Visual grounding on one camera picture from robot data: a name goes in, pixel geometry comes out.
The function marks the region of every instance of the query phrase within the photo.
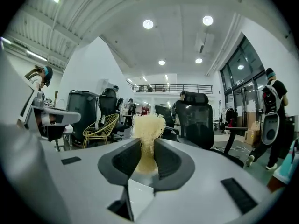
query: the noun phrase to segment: black rubber pad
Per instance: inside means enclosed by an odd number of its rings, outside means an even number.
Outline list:
[[[72,157],[72,158],[68,158],[68,159],[62,159],[61,162],[63,165],[66,165],[66,164],[78,162],[80,160],[82,160],[82,159],[80,159],[79,157]]]
[[[257,205],[257,203],[234,178],[221,180],[221,183],[232,197],[242,214],[245,214]]]

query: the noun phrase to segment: backpack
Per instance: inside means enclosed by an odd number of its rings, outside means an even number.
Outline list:
[[[280,108],[282,98],[279,99],[276,89],[273,87],[276,80],[272,80],[270,85],[263,88],[263,112],[264,114],[277,113]]]

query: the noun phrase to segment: gray floor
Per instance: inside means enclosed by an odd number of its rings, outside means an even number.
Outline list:
[[[225,147],[227,144],[226,141],[222,142],[215,142],[214,147],[217,147],[218,149],[221,149]],[[229,155],[232,155],[236,158],[239,158],[243,162],[245,162],[248,158],[249,152],[252,150],[252,146],[243,142],[240,142],[238,140],[235,140],[233,147],[245,147],[247,150],[245,152],[236,151],[236,150],[230,150]],[[267,170],[265,167],[268,164],[269,156],[270,156],[270,149],[267,150],[267,152],[264,153],[256,162],[254,162],[251,167],[246,167],[244,165],[244,170],[246,170],[248,173],[250,173],[252,176],[254,176],[257,180],[259,180],[262,184],[267,185],[269,180],[271,179],[272,174],[274,173],[274,170]],[[283,159],[278,159],[277,165],[280,166],[283,162]]]

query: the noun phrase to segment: black shirt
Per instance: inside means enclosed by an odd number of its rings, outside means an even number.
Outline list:
[[[276,90],[280,99],[288,92],[285,88],[285,85],[279,80],[276,80],[272,87]],[[281,101],[281,106],[280,109],[277,111],[277,114],[280,117],[285,117],[285,106],[283,100]]]

